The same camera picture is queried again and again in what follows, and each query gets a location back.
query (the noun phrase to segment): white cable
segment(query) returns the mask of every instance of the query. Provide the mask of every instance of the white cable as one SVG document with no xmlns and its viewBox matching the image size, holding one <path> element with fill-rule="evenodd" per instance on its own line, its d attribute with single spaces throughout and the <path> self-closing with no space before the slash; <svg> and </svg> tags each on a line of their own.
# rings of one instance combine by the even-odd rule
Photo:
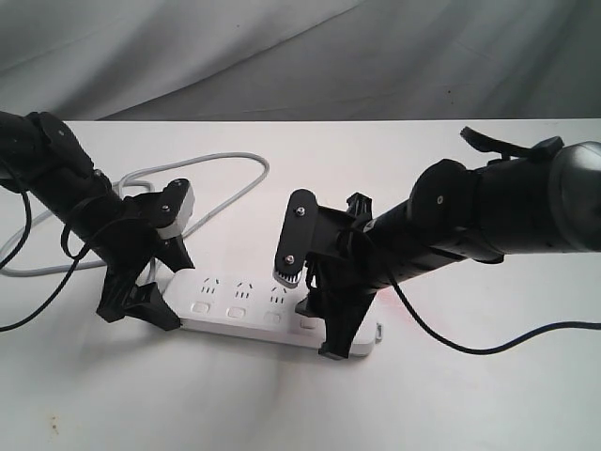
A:
<svg viewBox="0 0 601 451">
<path fill-rule="evenodd" d="M 125 177 L 123 177 L 118 183 L 114 184 L 113 186 L 116 188 L 116 192 L 119 195 L 119 197 L 123 197 L 123 189 L 126 186 L 141 186 L 141 187 L 146 188 L 148 191 L 154 191 L 154 186 L 152 185 L 152 183 L 150 183 L 148 181 L 144 181 L 144 180 L 137 180 L 137 179 L 140 177 L 143 177 L 143 176 L 157 174 L 159 172 L 167 171 L 170 169 L 176 169 L 179 167 L 188 166 L 190 164 L 203 163 L 203 162 L 209 162 L 211 160 L 220 160 L 220 159 L 226 159 L 226 158 L 242 158 L 242 159 L 253 160 L 253 161 L 259 162 L 263 165 L 263 172 L 261 173 L 260 176 L 258 176 L 256 179 L 251 181 L 248 185 L 246 185 L 240 191 L 238 191 L 237 193 L 235 193 L 234 195 L 232 195 L 231 197 L 226 199 L 224 202 L 222 202 L 220 205 L 215 207 L 213 210 L 211 210 L 209 213 L 207 213 L 205 216 L 203 216 L 196 223 L 192 224 L 190 226 L 190 228 L 188 228 L 182 235 L 182 237 L 184 239 L 186 239 L 186 238 L 190 237 L 192 235 L 192 233 L 194 233 L 196 230 L 198 230 L 200 227 L 202 227 L 204 224 L 206 224 L 208 221 L 210 221 L 213 217 L 215 217 L 218 213 L 225 210 L 227 207 L 232 205 L 234 202 L 239 200 L 244 195 L 248 194 L 256 185 L 261 183 L 261 181 L 263 181 L 265 179 L 265 177 L 268 175 L 268 173 L 270 171 L 269 162 L 259 155 L 255 155 L 253 153 L 247 153 L 247 152 L 214 153 L 214 154 L 210 154 L 210 155 L 203 155 L 201 157 L 191 158 L 190 160 L 185 160 L 183 162 L 164 164 L 161 166 L 149 167 L 147 169 L 141 169 L 139 171 L 131 172 L 128 175 L 126 175 Z M 43 213 L 39 214 L 38 216 L 36 216 L 33 219 L 32 228 L 34 226 L 39 225 L 40 223 L 42 223 L 43 221 L 45 221 L 52 215 L 53 215 L 52 212 L 49 210 L 46 210 Z M 24 232 L 24 227 L 22 227 L 19 231 L 17 231 L 17 233 L 15 233 L 12 237 L 10 237 L 8 239 L 8 241 L 0 249 L 0 258 L 1 258 L 1 256 L 5 255 L 9 251 L 9 249 L 12 248 L 12 246 L 15 244 L 15 242 L 17 242 L 19 240 L 19 238 L 21 237 L 23 232 Z M 98 267 L 101 267 L 104 265 L 105 265 L 105 263 L 101 260 L 84 262 L 84 263 L 80 263 L 80 265 L 77 268 L 77 271 L 90 269 L 90 268 L 98 268 Z M 59 265 L 59 266 L 51 266 L 51 267 L 46 267 L 46 268 L 38 268 L 38 269 L 34 269 L 34 270 L 15 270 L 13 268 L 9 268 L 8 266 L 5 266 L 2 270 L 0 270 L 0 274 L 6 275 L 9 277 L 37 277 L 37 276 L 41 276 L 41 275 L 66 272 L 69 270 L 69 267 L 70 267 L 70 265 Z M 157 270 L 157 263 L 153 258 L 150 261 L 150 270 L 148 273 L 148 278 L 146 279 L 147 281 L 154 279 L 156 270 Z"/>
</svg>

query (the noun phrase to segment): gray fabric backdrop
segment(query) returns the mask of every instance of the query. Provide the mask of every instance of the gray fabric backdrop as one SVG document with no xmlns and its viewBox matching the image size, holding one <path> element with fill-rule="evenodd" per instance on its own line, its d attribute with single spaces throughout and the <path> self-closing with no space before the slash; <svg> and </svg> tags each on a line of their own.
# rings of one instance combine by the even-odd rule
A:
<svg viewBox="0 0 601 451">
<path fill-rule="evenodd" d="M 595 0 L 0 0 L 0 109 L 600 117 Z"/>
</svg>

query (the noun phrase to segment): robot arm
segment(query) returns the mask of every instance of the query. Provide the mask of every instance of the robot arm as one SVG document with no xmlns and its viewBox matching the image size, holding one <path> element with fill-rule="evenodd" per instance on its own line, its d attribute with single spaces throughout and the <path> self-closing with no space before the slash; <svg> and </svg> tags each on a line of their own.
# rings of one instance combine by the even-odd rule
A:
<svg viewBox="0 0 601 451">
<path fill-rule="evenodd" d="M 362 194 L 346 211 L 319 206 L 306 190 L 290 196 L 274 275 L 295 287 L 306 265 L 309 294 L 296 311 L 325 320 L 321 354 L 348 357 L 389 275 L 403 282 L 467 258 L 498 264 L 510 254 L 601 250 L 601 144 L 565 147 L 551 138 L 521 148 L 471 129 L 461 134 L 501 157 L 475 170 L 442 160 L 378 218 Z"/>
<path fill-rule="evenodd" d="M 121 199 L 69 127 L 48 113 L 0 113 L 0 159 L 11 169 L 0 166 L 0 185 L 18 193 L 9 172 L 15 174 L 65 224 L 61 243 L 70 257 L 79 259 L 91 249 L 107 263 L 101 317 L 109 322 L 135 317 L 164 330 L 179 327 L 157 285 L 138 287 L 135 281 L 152 258 L 174 272 L 193 268 L 181 238 L 193 210 L 186 179 L 172 181 L 161 193 Z M 78 256 L 67 248 L 71 230 L 85 243 Z"/>
</svg>

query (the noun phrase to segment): electrical socket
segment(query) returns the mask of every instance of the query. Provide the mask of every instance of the electrical socket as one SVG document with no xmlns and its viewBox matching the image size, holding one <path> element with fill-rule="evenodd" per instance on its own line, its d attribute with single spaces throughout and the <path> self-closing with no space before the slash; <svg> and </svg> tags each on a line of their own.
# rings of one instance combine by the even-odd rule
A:
<svg viewBox="0 0 601 451">
<path fill-rule="evenodd" d="M 318 349 L 326 338 L 323 319 L 294 311 L 306 295 L 306 288 L 284 288 L 270 278 L 181 270 L 163 298 L 183 329 Z M 351 355 L 367 355 L 381 338 L 382 326 L 370 312 L 355 335 Z"/>
</svg>

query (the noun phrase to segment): white table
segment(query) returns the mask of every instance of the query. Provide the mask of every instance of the white table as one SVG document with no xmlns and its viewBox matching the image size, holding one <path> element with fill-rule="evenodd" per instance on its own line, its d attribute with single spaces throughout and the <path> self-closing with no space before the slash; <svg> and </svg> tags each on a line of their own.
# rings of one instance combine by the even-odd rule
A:
<svg viewBox="0 0 601 451">
<path fill-rule="evenodd" d="M 289 194 L 314 191 L 343 208 L 355 191 L 380 214 L 441 158 L 487 157 L 464 125 L 531 145 L 601 140 L 601 120 L 379 123 L 72 123 L 111 179 L 139 167 L 228 150 L 256 152 L 271 173 L 189 242 L 197 267 L 270 277 Z M 156 176 L 189 178 L 195 217 L 260 171 L 214 162 Z M 0 193 L 0 237 L 23 223 Z M 57 221 L 33 234 L 16 267 L 64 262 Z M 562 319 L 601 319 L 601 256 L 508 257 L 456 264 L 407 282 L 440 332 L 473 347 Z M 601 447 L 601 334 L 561 331 L 491 357 L 425 335 L 393 293 L 378 312 L 384 340 L 363 360 L 209 334 L 169 334 L 94 311 L 103 270 L 78 272 L 33 323 L 0 336 L 0 449 L 12 450 L 593 450 Z M 0 319 L 32 311 L 59 276 L 0 278 Z"/>
</svg>

